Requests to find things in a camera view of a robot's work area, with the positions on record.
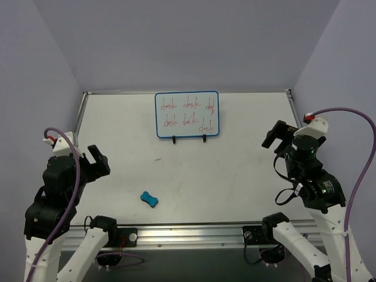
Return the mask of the blue bone-shaped eraser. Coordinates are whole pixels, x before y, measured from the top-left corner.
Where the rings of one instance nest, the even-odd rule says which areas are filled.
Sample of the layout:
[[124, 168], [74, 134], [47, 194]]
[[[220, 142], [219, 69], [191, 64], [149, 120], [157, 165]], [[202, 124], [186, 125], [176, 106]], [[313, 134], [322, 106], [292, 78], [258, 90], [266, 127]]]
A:
[[151, 208], [154, 208], [156, 207], [156, 205], [158, 204], [158, 198], [157, 197], [154, 197], [152, 196], [149, 192], [147, 191], [144, 191], [141, 195], [140, 195], [140, 199], [141, 201], [147, 203]]

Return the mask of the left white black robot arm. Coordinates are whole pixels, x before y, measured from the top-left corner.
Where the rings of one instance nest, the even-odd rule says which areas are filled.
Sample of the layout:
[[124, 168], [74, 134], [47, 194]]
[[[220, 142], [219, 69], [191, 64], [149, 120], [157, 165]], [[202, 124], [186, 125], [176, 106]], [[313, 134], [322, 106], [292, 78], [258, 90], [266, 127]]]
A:
[[94, 163], [85, 155], [76, 160], [73, 153], [48, 160], [44, 185], [25, 213], [25, 281], [82, 281], [100, 250], [118, 241], [116, 219], [96, 216], [73, 256], [59, 268], [63, 243], [83, 189], [110, 173], [108, 159], [97, 146], [90, 145], [88, 150]]

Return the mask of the blue framed small whiteboard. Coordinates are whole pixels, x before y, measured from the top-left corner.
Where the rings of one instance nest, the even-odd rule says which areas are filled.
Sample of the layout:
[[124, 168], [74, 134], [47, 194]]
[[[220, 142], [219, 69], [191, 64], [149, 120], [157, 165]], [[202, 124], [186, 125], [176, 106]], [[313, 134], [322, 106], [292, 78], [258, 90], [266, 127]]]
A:
[[220, 99], [216, 91], [155, 94], [156, 135], [161, 139], [218, 136]]

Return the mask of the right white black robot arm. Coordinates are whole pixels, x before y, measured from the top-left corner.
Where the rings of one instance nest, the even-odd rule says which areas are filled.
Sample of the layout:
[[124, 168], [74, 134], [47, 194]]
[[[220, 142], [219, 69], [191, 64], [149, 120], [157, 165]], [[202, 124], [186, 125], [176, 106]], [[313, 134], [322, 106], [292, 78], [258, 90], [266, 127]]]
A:
[[293, 226], [282, 212], [262, 219], [261, 235], [267, 242], [278, 242], [307, 270], [312, 281], [375, 281], [367, 270], [351, 231], [345, 226], [346, 199], [337, 178], [323, 169], [317, 159], [325, 142], [328, 123], [314, 118], [301, 129], [281, 120], [268, 131], [262, 147], [280, 139], [276, 159], [282, 158], [291, 183], [289, 201], [300, 198], [318, 227], [325, 253], [322, 253]]

